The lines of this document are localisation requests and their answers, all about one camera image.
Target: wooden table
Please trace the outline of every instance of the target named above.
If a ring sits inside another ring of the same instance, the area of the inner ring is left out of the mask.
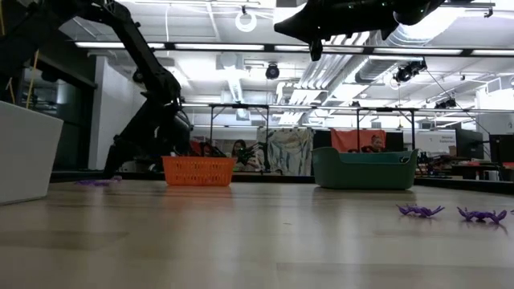
[[[433,219],[395,204],[446,206]],[[314,185],[108,188],[53,184],[0,207],[0,288],[512,288],[514,216],[465,223],[456,206],[512,210],[495,194]]]

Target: green plastic bin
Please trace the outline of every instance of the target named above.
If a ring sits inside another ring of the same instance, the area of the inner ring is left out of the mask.
[[[338,153],[335,148],[312,151],[316,183],[328,189],[409,189],[417,161],[417,149],[400,153]]]

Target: purple toy lizard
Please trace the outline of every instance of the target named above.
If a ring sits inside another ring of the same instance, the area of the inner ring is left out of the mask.
[[[406,207],[403,208],[401,206],[398,206],[398,210],[400,211],[400,213],[404,214],[404,215],[407,215],[408,213],[415,213],[415,214],[419,214],[419,217],[420,218],[428,218],[428,217],[431,217],[437,213],[439,213],[440,211],[444,210],[444,207],[437,207],[435,208],[434,210],[430,210],[426,207],[421,207],[421,206],[417,206],[414,204],[414,206],[410,206],[408,204],[406,204]]]

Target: orange basket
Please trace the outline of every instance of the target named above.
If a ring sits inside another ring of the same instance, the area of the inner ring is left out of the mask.
[[[230,157],[162,157],[168,185],[228,186],[235,160]]]

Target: computer screen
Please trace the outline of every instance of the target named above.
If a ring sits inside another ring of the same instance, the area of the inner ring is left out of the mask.
[[[457,157],[483,160],[483,134],[457,128],[455,130]]]
[[[514,162],[514,135],[490,135],[491,161]]]
[[[387,152],[403,152],[403,132],[387,132],[385,134],[385,150]]]

